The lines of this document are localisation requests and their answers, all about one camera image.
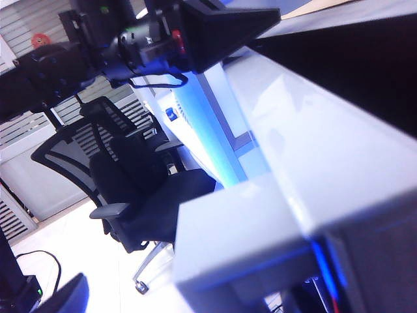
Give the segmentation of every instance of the chair base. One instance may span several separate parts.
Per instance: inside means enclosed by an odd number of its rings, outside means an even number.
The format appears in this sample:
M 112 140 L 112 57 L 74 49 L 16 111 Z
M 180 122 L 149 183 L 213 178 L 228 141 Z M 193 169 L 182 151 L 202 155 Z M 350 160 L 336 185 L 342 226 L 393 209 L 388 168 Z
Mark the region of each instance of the chair base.
M 136 290 L 144 295 L 148 292 L 149 287 L 142 281 L 138 281 L 138 278 L 140 274 L 145 270 L 146 266 L 168 245 L 171 245 L 171 243 L 165 243 L 160 241 L 153 249 L 152 251 L 146 256 L 146 258 L 143 260 L 141 266 L 137 270 L 136 274 L 133 276 L 133 281 L 136 285 Z

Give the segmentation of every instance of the blue led light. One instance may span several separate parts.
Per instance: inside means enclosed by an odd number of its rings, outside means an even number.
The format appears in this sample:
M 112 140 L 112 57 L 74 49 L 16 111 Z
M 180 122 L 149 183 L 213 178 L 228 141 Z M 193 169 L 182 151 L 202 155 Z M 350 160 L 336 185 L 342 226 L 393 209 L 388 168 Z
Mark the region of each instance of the blue led light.
M 326 258 L 323 254 L 323 250 L 319 246 L 318 243 L 312 242 L 311 245 L 313 246 L 313 251 L 315 253 L 315 257 L 317 259 L 317 262 L 319 263 L 319 267 L 321 270 L 321 273 L 323 275 L 323 279 L 326 282 L 328 291 L 330 292 L 331 296 L 335 300 L 339 300 L 339 293 L 338 289 L 336 288 L 336 283 L 334 282 L 334 279 L 332 277 L 332 273 L 330 272 L 330 268 L 327 264 Z
M 189 124 L 216 167 L 223 186 L 230 187 L 245 181 L 246 174 L 197 77 L 192 73 L 187 73 L 186 76 L 189 79 L 188 83 L 184 87 L 173 89 L 173 92 Z

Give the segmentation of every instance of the red object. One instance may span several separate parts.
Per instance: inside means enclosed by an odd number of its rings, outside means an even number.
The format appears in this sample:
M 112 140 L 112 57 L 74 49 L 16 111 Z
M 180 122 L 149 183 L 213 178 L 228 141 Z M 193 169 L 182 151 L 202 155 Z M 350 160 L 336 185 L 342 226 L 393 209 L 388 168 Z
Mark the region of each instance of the red object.
M 45 44 L 50 44 L 51 38 L 48 35 L 37 33 L 33 35 L 31 42 L 32 46 L 36 49 L 40 46 L 44 46 Z
M 175 41 L 175 43 L 178 46 L 179 52 L 180 54 L 185 54 L 185 45 L 184 45 L 184 41 L 182 39 L 181 36 L 181 32 L 178 29 L 174 29 L 171 33 L 173 40 Z
M 339 310 L 338 302 L 336 301 L 336 299 L 335 298 L 332 298 L 332 300 L 333 300 L 333 310 L 334 310 L 334 313 L 341 313 L 340 310 Z

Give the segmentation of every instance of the green led light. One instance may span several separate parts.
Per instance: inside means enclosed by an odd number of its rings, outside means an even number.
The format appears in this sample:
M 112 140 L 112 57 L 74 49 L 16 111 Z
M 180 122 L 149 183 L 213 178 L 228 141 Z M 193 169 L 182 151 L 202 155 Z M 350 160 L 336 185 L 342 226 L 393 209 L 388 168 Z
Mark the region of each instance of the green led light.
M 103 14 L 109 14 L 109 7 L 100 7 L 100 11 L 102 11 Z

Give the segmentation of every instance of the white floor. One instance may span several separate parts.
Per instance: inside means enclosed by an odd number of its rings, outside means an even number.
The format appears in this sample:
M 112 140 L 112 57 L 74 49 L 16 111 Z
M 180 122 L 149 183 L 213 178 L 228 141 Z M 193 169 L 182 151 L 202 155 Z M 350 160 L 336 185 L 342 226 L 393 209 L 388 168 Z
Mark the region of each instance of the white floor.
M 13 252 L 41 249 L 55 254 L 63 268 L 60 286 L 84 273 L 90 289 L 87 313 L 192 312 L 171 282 L 172 250 L 163 251 L 149 265 L 141 278 L 150 290 L 139 294 L 132 277 L 153 243 L 145 251 L 127 254 L 120 243 L 103 234 L 101 221 L 89 218 L 94 208 L 91 201 L 79 203 L 16 243 Z M 36 253 L 22 256 L 19 264 L 25 275 L 36 275 L 47 299 L 57 274 L 54 260 Z

